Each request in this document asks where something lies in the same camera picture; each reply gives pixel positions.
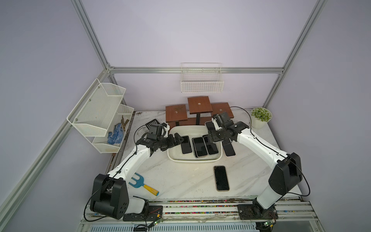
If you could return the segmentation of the black phone grey case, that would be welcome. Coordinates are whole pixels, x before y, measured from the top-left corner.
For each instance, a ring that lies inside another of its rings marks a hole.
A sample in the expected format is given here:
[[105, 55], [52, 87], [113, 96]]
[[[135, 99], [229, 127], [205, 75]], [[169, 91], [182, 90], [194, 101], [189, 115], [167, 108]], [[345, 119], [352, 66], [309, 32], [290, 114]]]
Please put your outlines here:
[[224, 140], [222, 142], [222, 147], [223, 147], [226, 157], [232, 157], [236, 155], [231, 139]]

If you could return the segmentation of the white plastic storage box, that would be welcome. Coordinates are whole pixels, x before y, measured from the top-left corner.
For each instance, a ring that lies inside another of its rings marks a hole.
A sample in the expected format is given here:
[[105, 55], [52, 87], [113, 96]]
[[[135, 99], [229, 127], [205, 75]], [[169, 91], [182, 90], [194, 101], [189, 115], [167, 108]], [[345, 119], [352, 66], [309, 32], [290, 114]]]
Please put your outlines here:
[[167, 151], [168, 158], [174, 162], [207, 163], [221, 159], [222, 143], [212, 143], [206, 126], [176, 126], [170, 130], [171, 135], [179, 134], [185, 141]]

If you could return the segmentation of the black phone pink case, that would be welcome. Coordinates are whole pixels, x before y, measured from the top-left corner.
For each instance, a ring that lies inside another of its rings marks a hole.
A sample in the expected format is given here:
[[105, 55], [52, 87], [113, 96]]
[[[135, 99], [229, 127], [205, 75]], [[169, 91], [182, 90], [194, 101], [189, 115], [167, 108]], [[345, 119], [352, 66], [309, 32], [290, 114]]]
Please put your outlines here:
[[202, 137], [196, 137], [192, 139], [194, 154], [196, 158], [205, 157], [208, 155], [205, 143]]

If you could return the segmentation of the black phone tan case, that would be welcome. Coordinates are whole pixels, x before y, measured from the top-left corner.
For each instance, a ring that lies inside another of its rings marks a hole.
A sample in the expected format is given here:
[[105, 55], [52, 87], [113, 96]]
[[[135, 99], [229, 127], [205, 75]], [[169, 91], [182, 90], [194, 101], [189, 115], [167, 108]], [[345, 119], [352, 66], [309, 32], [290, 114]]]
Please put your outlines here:
[[225, 166], [214, 166], [214, 177], [217, 191], [229, 191], [229, 181]]

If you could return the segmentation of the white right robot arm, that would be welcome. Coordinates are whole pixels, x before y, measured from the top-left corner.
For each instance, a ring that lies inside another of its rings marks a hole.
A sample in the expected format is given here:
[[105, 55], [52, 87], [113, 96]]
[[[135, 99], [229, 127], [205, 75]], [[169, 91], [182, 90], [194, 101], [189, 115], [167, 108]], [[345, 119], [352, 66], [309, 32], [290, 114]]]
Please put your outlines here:
[[230, 127], [208, 131], [212, 142], [233, 140], [244, 145], [258, 155], [272, 169], [268, 185], [264, 191], [254, 200], [254, 204], [261, 210], [267, 210], [278, 200], [288, 194], [303, 179], [300, 157], [283, 150], [262, 139], [250, 128], [239, 129]]

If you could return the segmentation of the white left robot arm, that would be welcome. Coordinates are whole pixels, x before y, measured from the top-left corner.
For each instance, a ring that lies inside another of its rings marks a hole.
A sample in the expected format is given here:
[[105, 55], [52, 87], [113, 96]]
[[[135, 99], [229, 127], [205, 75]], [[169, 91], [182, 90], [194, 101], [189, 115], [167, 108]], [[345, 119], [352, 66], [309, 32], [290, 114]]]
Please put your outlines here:
[[105, 217], [121, 219], [127, 214], [148, 216], [148, 200], [130, 197], [128, 182], [139, 167], [158, 149], [168, 150], [180, 145], [184, 139], [176, 133], [165, 137], [140, 138], [132, 152], [118, 167], [108, 174], [99, 174], [94, 179], [92, 196], [88, 200], [90, 210]]

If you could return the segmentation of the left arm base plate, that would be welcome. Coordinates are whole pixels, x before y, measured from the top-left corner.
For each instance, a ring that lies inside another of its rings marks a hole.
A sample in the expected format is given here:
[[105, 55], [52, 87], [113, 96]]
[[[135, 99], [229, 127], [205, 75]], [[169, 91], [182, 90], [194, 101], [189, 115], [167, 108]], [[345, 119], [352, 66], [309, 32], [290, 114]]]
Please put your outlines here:
[[153, 222], [161, 217], [163, 213], [163, 206], [145, 206], [144, 210], [139, 214], [125, 214], [123, 216], [123, 221], [147, 221]]

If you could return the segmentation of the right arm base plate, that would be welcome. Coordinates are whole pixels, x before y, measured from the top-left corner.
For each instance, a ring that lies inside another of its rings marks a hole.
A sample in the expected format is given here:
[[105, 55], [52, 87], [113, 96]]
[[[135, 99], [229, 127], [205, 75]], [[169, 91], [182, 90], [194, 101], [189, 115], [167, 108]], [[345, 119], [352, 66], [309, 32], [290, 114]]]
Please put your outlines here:
[[256, 199], [252, 201], [252, 204], [237, 205], [237, 209], [241, 220], [278, 219], [274, 206], [264, 209]]

